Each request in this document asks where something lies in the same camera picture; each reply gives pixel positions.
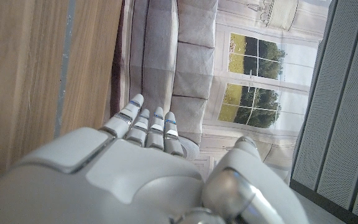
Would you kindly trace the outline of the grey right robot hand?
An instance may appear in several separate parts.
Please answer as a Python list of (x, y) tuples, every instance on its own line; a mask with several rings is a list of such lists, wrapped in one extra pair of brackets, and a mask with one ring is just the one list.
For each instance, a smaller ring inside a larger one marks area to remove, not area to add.
[(306, 223), (291, 188), (243, 136), (207, 179), (173, 113), (138, 94), (102, 128), (32, 151), (0, 178), (0, 223)]

